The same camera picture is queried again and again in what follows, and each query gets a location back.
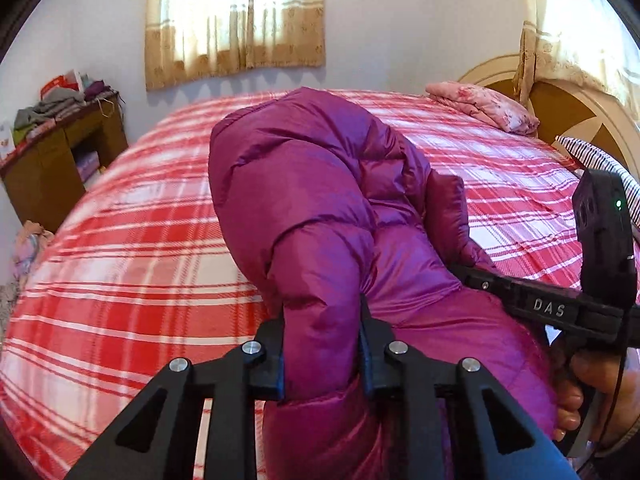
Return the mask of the white card on desk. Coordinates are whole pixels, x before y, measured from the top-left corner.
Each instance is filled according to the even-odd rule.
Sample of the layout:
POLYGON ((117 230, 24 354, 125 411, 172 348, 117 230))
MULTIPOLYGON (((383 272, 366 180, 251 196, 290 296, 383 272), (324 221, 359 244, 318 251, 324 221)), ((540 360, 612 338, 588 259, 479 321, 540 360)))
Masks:
POLYGON ((13 129, 9 122, 0 124, 0 160, 6 160, 15 150, 13 129))

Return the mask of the folded pink floral quilt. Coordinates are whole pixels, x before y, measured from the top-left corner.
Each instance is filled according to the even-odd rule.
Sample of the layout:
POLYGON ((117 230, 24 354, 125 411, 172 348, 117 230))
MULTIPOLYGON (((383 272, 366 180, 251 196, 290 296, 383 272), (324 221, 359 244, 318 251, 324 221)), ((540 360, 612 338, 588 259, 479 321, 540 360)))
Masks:
POLYGON ((536 136, 540 125, 540 120, 519 102, 477 84, 432 82, 425 86, 425 94, 506 133, 536 136))

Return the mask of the purple folded clothes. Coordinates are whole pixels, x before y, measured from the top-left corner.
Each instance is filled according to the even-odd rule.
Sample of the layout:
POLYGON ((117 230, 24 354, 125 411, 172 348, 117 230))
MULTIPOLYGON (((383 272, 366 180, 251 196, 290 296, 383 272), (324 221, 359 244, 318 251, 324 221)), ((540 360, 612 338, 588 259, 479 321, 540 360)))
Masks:
POLYGON ((95 80, 85 88, 84 98, 86 102, 94 101, 104 93, 111 93, 113 91, 109 84, 106 84, 102 79, 95 80))

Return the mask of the magenta puffer jacket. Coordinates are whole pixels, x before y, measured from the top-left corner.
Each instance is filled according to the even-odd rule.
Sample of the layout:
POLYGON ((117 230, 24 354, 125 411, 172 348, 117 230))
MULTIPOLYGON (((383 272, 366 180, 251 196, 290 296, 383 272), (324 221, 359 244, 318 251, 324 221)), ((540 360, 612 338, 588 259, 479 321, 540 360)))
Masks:
POLYGON ((233 260, 284 319, 285 398, 265 406, 262 425, 269 478, 388 473, 395 421, 363 393, 362 306, 430 358, 475 356, 552 433, 544 338, 448 271, 492 263, 472 240, 462 180, 397 126, 301 88, 222 118, 208 172, 233 260))

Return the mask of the red box on desk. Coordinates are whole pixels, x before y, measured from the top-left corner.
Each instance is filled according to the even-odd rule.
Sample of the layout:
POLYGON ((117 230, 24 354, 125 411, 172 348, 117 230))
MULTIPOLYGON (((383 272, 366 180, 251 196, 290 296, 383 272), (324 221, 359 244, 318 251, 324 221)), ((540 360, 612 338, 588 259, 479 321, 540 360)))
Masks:
POLYGON ((48 81, 40 89, 40 100, 44 102, 62 101, 64 99, 85 99, 85 86, 78 70, 58 75, 48 81))

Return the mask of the wooden bed headboard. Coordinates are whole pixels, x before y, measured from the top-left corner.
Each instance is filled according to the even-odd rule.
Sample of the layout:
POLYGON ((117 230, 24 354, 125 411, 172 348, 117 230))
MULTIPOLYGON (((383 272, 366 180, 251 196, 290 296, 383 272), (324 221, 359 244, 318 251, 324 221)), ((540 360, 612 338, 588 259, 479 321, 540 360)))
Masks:
MULTIPOLYGON (((488 87, 515 99, 512 78, 520 56, 490 58, 468 70, 460 82, 488 87)), ((566 81, 535 82, 526 107, 540 120, 538 138, 566 150, 558 136, 584 140, 605 151, 639 181, 639 130, 626 110, 608 94, 566 81)))

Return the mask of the red plaid bed sheet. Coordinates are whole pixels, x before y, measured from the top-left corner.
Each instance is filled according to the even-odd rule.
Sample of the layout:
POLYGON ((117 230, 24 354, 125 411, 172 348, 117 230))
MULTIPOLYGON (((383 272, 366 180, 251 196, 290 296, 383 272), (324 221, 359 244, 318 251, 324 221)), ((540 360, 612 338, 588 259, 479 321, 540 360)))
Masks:
MULTIPOLYGON (((327 92, 389 120, 437 172, 462 180, 489 270, 578 283, 569 159, 428 96, 327 92)), ((220 358, 278 318, 224 241, 208 163, 222 118, 281 96, 169 115, 111 164, 44 251, 1 357, 1 416, 40 477, 63 478, 169 361, 220 358)))

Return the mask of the pink clothes pile on floor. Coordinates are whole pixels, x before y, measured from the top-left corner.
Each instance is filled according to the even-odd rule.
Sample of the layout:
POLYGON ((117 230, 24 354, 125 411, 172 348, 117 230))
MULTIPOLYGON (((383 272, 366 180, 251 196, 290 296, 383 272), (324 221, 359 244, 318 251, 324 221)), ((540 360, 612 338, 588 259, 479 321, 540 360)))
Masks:
POLYGON ((29 220, 24 223, 11 252, 12 278, 1 286, 2 309, 11 311, 15 307, 20 293, 53 239, 54 234, 41 224, 29 220))

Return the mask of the boxes inside desk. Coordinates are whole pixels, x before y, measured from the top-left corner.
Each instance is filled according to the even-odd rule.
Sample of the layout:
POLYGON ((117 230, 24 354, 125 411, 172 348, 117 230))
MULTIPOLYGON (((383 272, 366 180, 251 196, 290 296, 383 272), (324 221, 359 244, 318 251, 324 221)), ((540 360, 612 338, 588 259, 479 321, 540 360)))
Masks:
POLYGON ((82 182, 87 182, 101 167, 97 152, 81 154, 76 158, 75 164, 82 182))

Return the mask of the striped pillow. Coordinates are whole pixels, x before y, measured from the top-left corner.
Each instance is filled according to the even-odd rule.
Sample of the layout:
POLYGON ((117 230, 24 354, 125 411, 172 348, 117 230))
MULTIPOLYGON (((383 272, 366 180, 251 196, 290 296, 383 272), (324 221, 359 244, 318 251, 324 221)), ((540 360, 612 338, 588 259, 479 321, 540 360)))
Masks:
POLYGON ((611 155, 606 154, 605 151, 587 141, 572 138, 571 136, 558 136, 556 142, 585 168, 614 172, 614 174, 620 176, 626 193, 631 221, 634 222, 635 226, 639 226, 640 186, 631 173, 611 155))

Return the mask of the beige side curtain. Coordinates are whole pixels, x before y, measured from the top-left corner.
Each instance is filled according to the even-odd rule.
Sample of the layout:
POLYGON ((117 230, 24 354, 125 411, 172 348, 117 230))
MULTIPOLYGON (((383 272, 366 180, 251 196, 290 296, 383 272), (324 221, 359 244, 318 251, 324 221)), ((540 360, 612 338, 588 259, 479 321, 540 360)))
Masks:
POLYGON ((606 0, 525 0, 513 78, 526 104, 537 81, 565 81, 612 96, 639 120, 639 48, 606 0))

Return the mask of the brown wooden desk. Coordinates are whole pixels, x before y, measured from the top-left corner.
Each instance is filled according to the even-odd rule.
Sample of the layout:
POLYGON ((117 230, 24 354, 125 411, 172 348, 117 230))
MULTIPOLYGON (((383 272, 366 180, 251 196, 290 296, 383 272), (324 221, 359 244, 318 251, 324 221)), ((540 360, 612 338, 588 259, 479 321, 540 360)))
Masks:
POLYGON ((17 148, 1 164, 1 182, 21 222, 55 232, 86 192, 77 157, 97 154, 106 168, 127 148, 120 95, 105 92, 17 148))

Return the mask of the beige window curtain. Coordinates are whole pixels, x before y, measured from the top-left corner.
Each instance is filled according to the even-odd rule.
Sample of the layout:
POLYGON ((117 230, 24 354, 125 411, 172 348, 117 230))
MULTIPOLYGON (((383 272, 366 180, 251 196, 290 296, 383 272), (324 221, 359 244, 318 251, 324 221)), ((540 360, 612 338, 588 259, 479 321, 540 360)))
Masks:
POLYGON ((325 62, 324 0, 146 0, 150 91, 256 68, 325 62))

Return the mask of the grey folded clothes pile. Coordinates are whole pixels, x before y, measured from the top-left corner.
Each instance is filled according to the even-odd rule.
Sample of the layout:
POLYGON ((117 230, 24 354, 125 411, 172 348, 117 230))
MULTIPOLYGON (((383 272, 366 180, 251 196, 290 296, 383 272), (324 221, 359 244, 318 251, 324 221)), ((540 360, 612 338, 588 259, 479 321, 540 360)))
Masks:
POLYGON ((51 118, 55 118, 62 110, 74 104, 85 102, 85 95, 70 88, 54 88, 47 93, 36 105, 18 110, 14 119, 14 128, 23 129, 32 125, 39 125, 51 118))

